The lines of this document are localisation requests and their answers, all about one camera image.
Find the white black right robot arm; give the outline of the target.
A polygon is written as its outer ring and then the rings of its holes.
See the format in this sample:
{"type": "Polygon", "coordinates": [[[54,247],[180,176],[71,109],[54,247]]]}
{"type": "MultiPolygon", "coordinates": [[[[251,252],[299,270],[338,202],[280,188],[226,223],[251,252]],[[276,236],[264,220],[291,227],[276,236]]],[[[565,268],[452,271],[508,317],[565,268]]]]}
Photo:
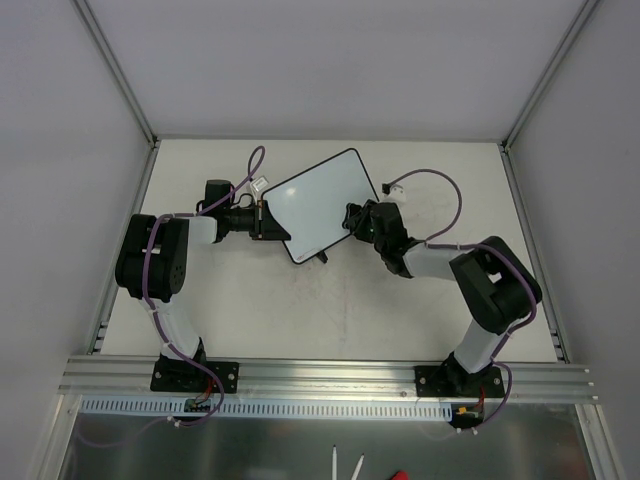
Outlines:
{"type": "Polygon", "coordinates": [[[493,358],[521,323],[532,321],[541,288],[497,236],[471,245],[436,245],[408,235],[399,207],[369,200],[346,206],[343,227],[369,243],[386,268],[403,278],[429,277],[457,284],[471,314],[461,343],[428,379],[470,395],[480,388],[493,358]]]}

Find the black blue whiteboard eraser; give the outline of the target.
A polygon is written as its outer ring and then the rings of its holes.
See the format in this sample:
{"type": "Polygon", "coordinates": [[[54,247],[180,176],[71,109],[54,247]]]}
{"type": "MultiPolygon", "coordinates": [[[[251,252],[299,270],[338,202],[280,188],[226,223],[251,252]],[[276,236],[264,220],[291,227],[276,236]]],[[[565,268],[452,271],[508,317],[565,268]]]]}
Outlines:
{"type": "Polygon", "coordinates": [[[348,230],[349,232],[353,232],[359,223],[361,211],[362,211],[361,205],[355,204],[355,203],[348,203],[346,205],[345,217],[342,222],[342,227],[348,230]]]}

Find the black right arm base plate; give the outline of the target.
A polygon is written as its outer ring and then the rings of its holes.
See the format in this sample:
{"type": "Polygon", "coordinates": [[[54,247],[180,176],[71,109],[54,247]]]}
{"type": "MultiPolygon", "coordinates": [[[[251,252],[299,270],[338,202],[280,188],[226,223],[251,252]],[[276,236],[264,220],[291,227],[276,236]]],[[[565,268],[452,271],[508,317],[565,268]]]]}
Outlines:
{"type": "Polygon", "coordinates": [[[493,365],[473,374],[443,365],[417,365],[414,377],[419,398],[479,398],[484,394],[489,399],[501,399],[506,392],[501,370],[493,365]]]}

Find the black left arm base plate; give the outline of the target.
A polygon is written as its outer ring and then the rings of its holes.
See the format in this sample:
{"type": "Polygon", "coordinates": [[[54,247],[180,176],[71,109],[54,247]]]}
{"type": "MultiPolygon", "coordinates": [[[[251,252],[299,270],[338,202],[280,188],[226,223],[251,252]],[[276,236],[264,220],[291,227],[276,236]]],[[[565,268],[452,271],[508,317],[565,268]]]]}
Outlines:
{"type": "MultiPolygon", "coordinates": [[[[207,360],[206,367],[218,377],[225,394],[237,392],[239,363],[207,360]]],[[[208,373],[188,362],[160,356],[154,364],[150,390],[167,393],[203,393],[209,384],[212,384],[213,393],[220,392],[208,373]]]]}

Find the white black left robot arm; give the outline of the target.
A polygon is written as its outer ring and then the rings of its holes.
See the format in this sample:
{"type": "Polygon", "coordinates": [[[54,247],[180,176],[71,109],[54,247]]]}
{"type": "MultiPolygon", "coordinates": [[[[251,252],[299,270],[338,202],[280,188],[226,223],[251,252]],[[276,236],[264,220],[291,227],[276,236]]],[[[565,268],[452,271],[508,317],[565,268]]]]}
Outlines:
{"type": "Polygon", "coordinates": [[[290,240],[259,198],[267,186],[263,176],[251,179],[250,202],[242,207],[231,182],[209,180],[194,213],[135,214],[129,221],[115,280],[146,310],[161,341],[160,360],[176,364],[174,378],[185,389],[197,390],[209,377],[202,339],[175,300],[186,280],[188,250],[219,243],[230,232],[258,241],[290,240]]]}

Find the small black-framed whiteboard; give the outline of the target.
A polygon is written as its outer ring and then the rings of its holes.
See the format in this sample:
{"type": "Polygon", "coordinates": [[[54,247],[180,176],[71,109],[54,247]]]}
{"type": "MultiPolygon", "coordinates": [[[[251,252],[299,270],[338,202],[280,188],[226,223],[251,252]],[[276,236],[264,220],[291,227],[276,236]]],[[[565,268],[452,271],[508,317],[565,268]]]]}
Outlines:
{"type": "Polygon", "coordinates": [[[348,148],[268,188],[262,199],[290,235],[284,246],[300,265],[349,236],[342,227],[349,204],[379,197],[359,152],[348,148]]]}

